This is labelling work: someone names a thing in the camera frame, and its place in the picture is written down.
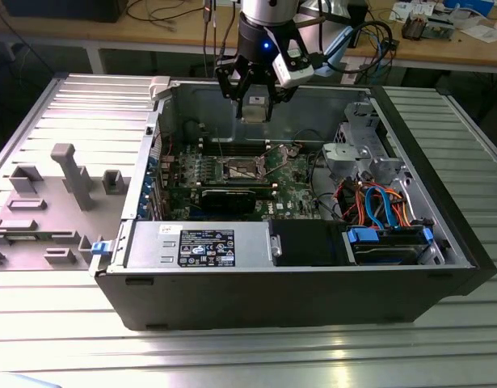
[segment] open computer chassis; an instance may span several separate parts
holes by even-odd
[[[495,273],[381,87],[302,87],[269,123],[257,88],[242,120],[215,82],[151,92],[118,238],[91,265],[127,327],[411,322]]]

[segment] motherboard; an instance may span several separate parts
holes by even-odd
[[[183,145],[161,157],[154,219],[319,219],[309,156],[292,144]]]

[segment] motherboard chip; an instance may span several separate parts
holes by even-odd
[[[254,158],[232,158],[226,162],[225,169],[229,179],[257,179],[262,173]]]

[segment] power supply label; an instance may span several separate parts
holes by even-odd
[[[180,267],[235,267],[233,230],[182,230]]]

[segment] wooden workbench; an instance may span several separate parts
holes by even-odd
[[[375,16],[388,19],[389,12],[383,11],[394,4],[394,0],[370,0]],[[178,4],[177,0],[150,0],[150,9]],[[201,0],[188,0],[175,10],[162,11],[160,17],[176,15],[201,6]],[[203,19],[201,11],[175,19],[176,32],[152,23],[142,22],[123,15],[117,23],[96,23],[90,21],[12,18],[3,7],[0,8],[9,24],[29,43],[79,46],[87,50],[92,68],[103,72],[100,63],[100,49],[136,49],[179,53],[200,53],[203,41]],[[141,2],[132,13],[145,18],[145,7]],[[221,43],[224,31],[230,21],[231,8],[221,6],[217,12],[217,42]],[[497,10],[490,17],[497,18]],[[401,38],[401,24],[389,22],[394,38],[401,41],[395,65],[405,67],[427,67],[444,70],[468,70],[497,72],[497,42],[483,43],[461,32],[455,32],[450,41],[412,41]],[[228,48],[237,44],[237,20],[232,28]],[[0,41],[18,41],[0,20]],[[212,46],[212,28],[209,29],[208,45]],[[374,48],[364,38],[355,49],[347,51],[347,57],[372,57]]]

